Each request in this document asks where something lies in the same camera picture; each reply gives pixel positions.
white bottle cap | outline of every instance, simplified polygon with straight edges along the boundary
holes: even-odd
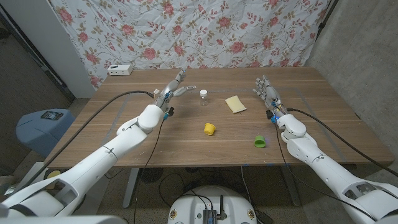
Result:
[[[207,96],[207,90],[200,90],[200,96]]]

yellow sponge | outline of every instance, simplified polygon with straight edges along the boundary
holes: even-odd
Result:
[[[232,113],[237,113],[246,110],[238,96],[232,96],[225,100],[226,104],[231,109]]]

floral curtain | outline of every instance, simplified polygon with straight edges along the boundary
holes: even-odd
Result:
[[[134,69],[302,66],[328,0],[51,0],[95,88]]]

wooden table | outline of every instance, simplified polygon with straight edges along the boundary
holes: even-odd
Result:
[[[134,71],[126,77],[108,77],[65,133],[53,152],[102,105],[117,94],[130,90],[163,89],[179,70]],[[189,69],[180,86],[198,88],[181,97],[172,98],[175,114],[165,121],[159,143],[148,167],[193,166],[271,166],[284,164],[277,143],[275,126],[266,118],[266,107],[252,89],[257,77],[266,74],[281,95],[287,108],[306,111],[340,134],[352,145],[378,162],[389,163],[394,156],[336,93],[328,82],[310,67],[299,68],[215,68]],[[200,105],[199,91],[208,90],[207,106]],[[246,111],[232,114],[225,99],[238,95]],[[104,143],[115,137],[117,129],[138,116],[153,102],[147,95],[124,96],[105,108],[51,163],[51,168],[72,167]],[[317,122],[292,112],[307,132],[316,139],[320,149],[340,163],[368,162]],[[203,133],[205,123],[216,126],[213,136]],[[153,150],[159,127],[135,151],[123,157],[118,167],[143,167]],[[254,137],[263,135],[267,146],[254,147]],[[281,140],[289,164],[303,165],[293,158]]]

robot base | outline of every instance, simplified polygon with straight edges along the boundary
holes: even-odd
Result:
[[[199,197],[181,196],[173,203],[170,209],[167,219],[168,224],[257,223],[253,206],[235,191],[216,185],[197,187],[193,191],[197,195],[208,197],[213,203],[213,211],[211,211],[211,204],[206,198],[202,197],[208,210],[205,209],[205,204]]]

